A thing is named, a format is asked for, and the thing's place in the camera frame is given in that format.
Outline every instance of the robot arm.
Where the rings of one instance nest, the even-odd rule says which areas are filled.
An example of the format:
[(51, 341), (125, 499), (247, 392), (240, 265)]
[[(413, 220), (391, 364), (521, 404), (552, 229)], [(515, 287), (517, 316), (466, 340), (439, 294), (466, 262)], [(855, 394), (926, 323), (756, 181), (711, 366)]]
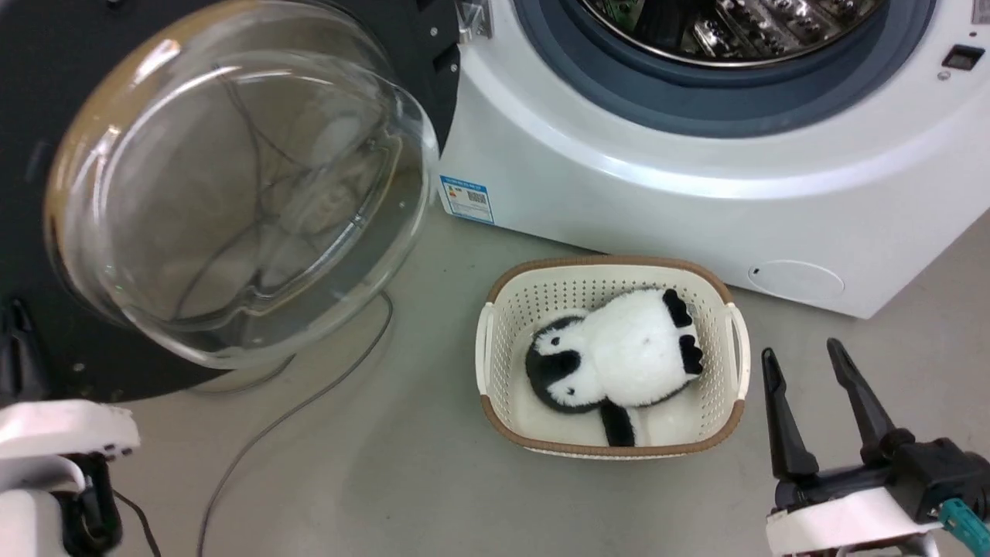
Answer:
[(107, 464), (141, 444), (131, 413), (50, 396), (18, 301), (0, 329), (0, 547), (5, 555), (101, 555), (123, 535)]
[(763, 351), (775, 507), (766, 521), (774, 555), (844, 555), (899, 547), (938, 556), (929, 534), (945, 528), (975, 555), (990, 556), (990, 464), (948, 439), (916, 442), (895, 427), (842, 343), (828, 342), (863, 441), (861, 466), (820, 472), (787, 403), (787, 383), (771, 349)]

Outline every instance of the washing machine door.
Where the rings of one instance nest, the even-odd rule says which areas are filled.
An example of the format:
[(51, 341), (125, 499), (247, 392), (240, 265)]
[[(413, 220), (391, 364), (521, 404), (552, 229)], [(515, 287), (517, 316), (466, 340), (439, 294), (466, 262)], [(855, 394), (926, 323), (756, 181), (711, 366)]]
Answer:
[(452, 0), (0, 5), (0, 294), (62, 394), (276, 362), (372, 299), (430, 198), (456, 23)]

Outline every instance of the gray floor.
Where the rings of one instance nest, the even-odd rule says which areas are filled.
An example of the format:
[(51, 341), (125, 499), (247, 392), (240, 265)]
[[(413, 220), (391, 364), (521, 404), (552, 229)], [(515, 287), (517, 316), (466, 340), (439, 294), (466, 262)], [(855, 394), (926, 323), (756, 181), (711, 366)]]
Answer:
[[(245, 458), (206, 555), (765, 555), (774, 481), (759, 374), (742, 425), (709, 453), (608, 463), (520, 449), (481, 413), (477, 312), (514, 264), (577, 250), (435, 213), (389, 287), (397, 313), (385, 342)], [(823, 467), (858, 456), (825, 351), (830, 336), (845, 341), (896, 422), (990, 455), (988, 253), (984, 216), (868, 321), (737, 290), (753, 348), (777, 350)], [(144, 506), (164, 555), (193, 554), (203, 505), (240, 446), (335, 377), (382, 316), (381, 305), (369, 308), (261, 390), (130, 405), (145, 445), (114, 465), (114, 484)], [(122, 513), (118, 554), (149, 555), (137, 521)], [(940, 540), (944, 554), (964, 554)]]

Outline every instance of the brown basket rim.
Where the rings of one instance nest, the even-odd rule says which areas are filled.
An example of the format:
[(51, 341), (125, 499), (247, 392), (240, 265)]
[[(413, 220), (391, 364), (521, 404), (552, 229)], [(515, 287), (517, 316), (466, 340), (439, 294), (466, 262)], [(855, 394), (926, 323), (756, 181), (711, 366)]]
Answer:
[(579, 258), (543, 259), (526, 262), (516, 265), (502, 274), (498, 280), (495, 281), (492, 289), (489, 290), (486, 301), (495, 303), (495, 299), (498, 298), (502, 288), (509, 283), (509, 280), (512, 280), (523, 273), (538, 271), (540, 269), (552, 269), (554, 267), (588, 267), (592, 265), (629, 265), (637, 267), (667, 267), (669, 269), (680, 269), (682, 271), (693, 273), (711, 284), (724, 303), (729, 304), (733, 302), (733, 295), (729, 292), (729, 287), (726, 286), (724, 282), (719, 280), (714, 273), (704, 267), (679, 259), (652, 258), (646, 256), (585, 256)]
[[(714, 273), (704, 267), (701, 267), (700, 265), (677, 259), (607, 255), (545, 259), (517, 265), (506, 271), (501, 277), (499, 277), (498, 280), (495, 281), (495, 285), (493, 285), (492, 289), (488, 292), (487, 301), (488, 303), (494, 303), (498, 298), (499, 293), (502, 291), (502, 288), (504, 288), (510, 280), (522, 275), (523, 273), (540, 269), (551, 269), (554, 267), (586, 267), (592, 265), (629, 265), (639, 267), (666, 267), (671, 269), (680, 269), (693, 273), (711, 284), (726, 305), (733, 303), (733, 295), (729, 292), (729, 288), (725, 285), (725, 283), (719, 280)], [(730, 412), (729, 419), (726, 420), (726, 423), (711, 437), (703, 441), (697, 441), (695, 443), (682, 443), (680, 445), (659, 445), (651, 447), (602, 447), (596, 445), (574, 445), (570, 443), (543, 441), (541, 439), (534, 439), (532, 437), (520, 435), (509, 429), (509, 426), (503, 423), (498, 417), (498, 414), (495, 413), (495, 408), (492, 406), (491, 398), (489, 398), (487, 394), (483, 394), (481, 396), (481, 408), (484, 410), (488, 421), (491, 422), (495, 430), (502, 434), (503, 437), (506, 437), (517, 445), (538, 451), (606, 458), (665, 457), (707, 451), (708, 449), (711, 449), (712, 447), (715, 447), (719, 443), (725, 441), (730, 435), (732, 435), (733, 431), (736, 430), (736, 427), (743, 419), (744, 407), (744, 400), (737, 399), (733, 402), (733, 409), (732, 412)]]

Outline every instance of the plush toy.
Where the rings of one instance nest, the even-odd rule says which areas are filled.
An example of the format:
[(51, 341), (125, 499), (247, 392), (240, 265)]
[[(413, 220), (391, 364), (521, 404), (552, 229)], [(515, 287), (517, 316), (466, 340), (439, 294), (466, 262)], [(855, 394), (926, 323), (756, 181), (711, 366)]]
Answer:
[(703, 369), (687, 304), (673, 289), (635, 290), (535, 335), (526, 373), (537, 397), (565, 413), (598, 408), (609, 444), (635, 444), (625, 408), (663, 402)]

